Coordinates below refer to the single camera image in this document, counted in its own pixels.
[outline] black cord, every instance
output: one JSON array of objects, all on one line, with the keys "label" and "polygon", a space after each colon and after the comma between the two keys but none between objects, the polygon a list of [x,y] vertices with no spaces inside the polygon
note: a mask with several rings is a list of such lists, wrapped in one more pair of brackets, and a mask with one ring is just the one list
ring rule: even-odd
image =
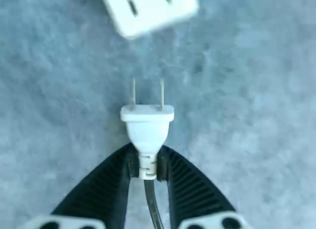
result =
[{"label": "black cord", "polygon": [[156,202],[154,181],[144,181],[144,183],[145,183],[146,200],[147,200],[150,216],[152,217],[154,227],[155,229],[163,229],[162,221],[159,215],[157,202]]}]

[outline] white plug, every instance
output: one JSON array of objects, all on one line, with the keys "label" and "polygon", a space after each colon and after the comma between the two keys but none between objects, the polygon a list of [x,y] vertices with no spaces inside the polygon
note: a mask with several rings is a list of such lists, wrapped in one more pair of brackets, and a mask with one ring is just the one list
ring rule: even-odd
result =
[{"label": "white plug", "polygon": [[133,79],[133,104],[123,106],[120,118],[126,122],[127,134],[138,151],[139,178],[157,177],[157,153],[165,142],[169,123],[174,119],[174,108],[164,104],[164,84],[161,84],[160,105],[137,105],[136,84]]},{"label": "white plug", "polygon": [[125,38],[136,38],[192,17],[198,0],[103,0],[114,25]]}]

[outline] plug strain relief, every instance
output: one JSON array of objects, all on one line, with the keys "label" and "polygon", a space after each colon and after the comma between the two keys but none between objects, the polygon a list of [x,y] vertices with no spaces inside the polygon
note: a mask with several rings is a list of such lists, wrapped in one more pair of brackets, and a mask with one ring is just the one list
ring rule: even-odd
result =
[{"label": "plug strain relief", "polygon": [[154,180],[157,177],[157,154],[138,153],[139,178],[143,180]]}]

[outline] white outlet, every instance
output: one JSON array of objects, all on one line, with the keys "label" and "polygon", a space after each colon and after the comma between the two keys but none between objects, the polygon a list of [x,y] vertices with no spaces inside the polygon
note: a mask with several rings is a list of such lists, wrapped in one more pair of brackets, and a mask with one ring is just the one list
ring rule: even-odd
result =
[{"label": "white outlet", "polygon": [[136,38],[198,11],[198,0],[104,0],[119,34]]}]

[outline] metal prong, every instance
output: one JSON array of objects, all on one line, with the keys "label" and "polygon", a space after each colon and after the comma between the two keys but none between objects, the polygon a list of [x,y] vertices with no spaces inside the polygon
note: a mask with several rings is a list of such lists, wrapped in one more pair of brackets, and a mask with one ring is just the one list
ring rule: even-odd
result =
[{"label": "metal prong", "polygon": [[133,108],[136,108],[136,80],[132,80],[132,91],[133,91]]},{"label": "metal prong", "polygon": [[164,109],[164,81],[160,80],[160,94],[161,94],[161,110]]}]

